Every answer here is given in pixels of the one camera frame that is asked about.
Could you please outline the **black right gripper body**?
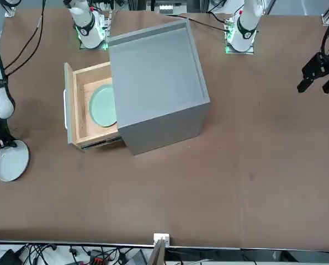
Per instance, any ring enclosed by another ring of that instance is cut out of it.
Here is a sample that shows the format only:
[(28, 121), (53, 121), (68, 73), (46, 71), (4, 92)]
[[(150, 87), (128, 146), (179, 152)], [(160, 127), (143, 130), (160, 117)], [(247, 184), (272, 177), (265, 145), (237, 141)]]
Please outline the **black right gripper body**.
[(0, 120), (0, 141), (14, 141), (15, 138), (11, 135), (6, 120)]

